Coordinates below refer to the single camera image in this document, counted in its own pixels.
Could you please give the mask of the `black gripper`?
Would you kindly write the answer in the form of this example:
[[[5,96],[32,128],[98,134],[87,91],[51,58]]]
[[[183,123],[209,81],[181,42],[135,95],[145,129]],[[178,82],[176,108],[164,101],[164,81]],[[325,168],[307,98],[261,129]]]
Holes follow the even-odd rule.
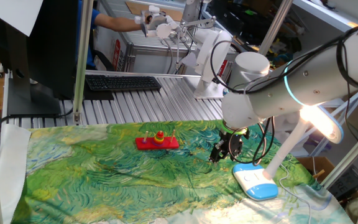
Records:
[[[221,140],[214,144],[209,156],[209,161],[215,164],[229,154],[232,161],[237,161],[239,154],[242,152],[242,138],[249,138],[249,130],[245,129],[232,135],[222,129],[220,130],[219,136]]]

